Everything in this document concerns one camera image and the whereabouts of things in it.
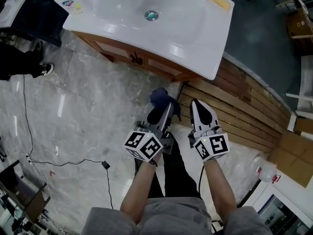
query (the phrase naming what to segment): bathroom vanity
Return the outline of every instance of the bathroom vanity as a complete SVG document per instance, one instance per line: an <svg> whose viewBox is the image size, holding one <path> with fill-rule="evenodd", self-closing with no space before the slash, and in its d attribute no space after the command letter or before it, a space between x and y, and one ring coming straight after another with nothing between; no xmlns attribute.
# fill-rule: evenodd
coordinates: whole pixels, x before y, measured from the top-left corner
<svg viewBox="0 0 313 235"><path fill-rule="evenodd" d="M112 62L176 81L216 76L231 21L231 0L86 0L71 30Z"/></svg>

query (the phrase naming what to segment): sink drain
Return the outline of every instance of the sink drain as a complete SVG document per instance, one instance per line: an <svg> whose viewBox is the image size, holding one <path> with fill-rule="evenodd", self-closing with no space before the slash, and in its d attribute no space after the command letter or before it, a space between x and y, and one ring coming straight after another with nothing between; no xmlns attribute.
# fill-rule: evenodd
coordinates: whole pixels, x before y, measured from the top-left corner
<svg viewBox="0 0 313 235"><path fill-rule="evenodd" d="M148 21L155 21L158 19L158 13L154 10L148 10L145 13L145 19L147 19Z"/></svg>

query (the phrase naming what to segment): black and white marker cube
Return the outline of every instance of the black and white marker cube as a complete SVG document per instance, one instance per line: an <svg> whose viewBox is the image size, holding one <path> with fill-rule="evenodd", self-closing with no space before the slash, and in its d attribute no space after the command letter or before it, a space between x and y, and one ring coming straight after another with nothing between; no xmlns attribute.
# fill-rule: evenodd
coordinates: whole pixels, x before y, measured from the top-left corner
<svg viewBox="0 0 313 235"><path fill-rule="evenodd" d="M134 158L147 162L163 148L153 133L140 131L131 131L123 146Z"/></svg>
<svg viewBox="0 0 313 235"><path fill-rule="evenodd" d="M203 162L220 158L230 152L227 133L200 137L194 144Z"/></svg>

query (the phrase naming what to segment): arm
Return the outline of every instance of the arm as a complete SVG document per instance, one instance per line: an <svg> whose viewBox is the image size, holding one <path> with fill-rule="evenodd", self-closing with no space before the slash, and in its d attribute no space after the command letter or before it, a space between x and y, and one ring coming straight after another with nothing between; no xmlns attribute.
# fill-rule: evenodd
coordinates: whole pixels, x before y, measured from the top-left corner
<svg viewBox="0 0 313 235"><path fill-rule="evenodd" d="M155 171L155 165L143 162L121 204L120 211L129 215L136 224L141 220Z"/></svg>
<svg viewBox="0 0 313 235"><path fill-rule="evenodd" d="M216 160L204 162L204 169L216 212L225 222L228 214L237 208L234 193Z"/></svg>

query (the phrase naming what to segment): cabinet handle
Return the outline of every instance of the cabinet handle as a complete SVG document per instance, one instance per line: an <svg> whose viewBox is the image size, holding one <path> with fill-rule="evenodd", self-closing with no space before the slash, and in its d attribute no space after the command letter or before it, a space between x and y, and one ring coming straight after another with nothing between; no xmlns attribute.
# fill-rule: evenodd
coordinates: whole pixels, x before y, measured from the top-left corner
<svg viewBox="0 0 313 235"><path fill-rule="evenodd" d="M131 57L131 62L139 65L143 65L143 61L141 57L137 57L136 51L134 51L135 57L133 55L130 55Z"/></svg>

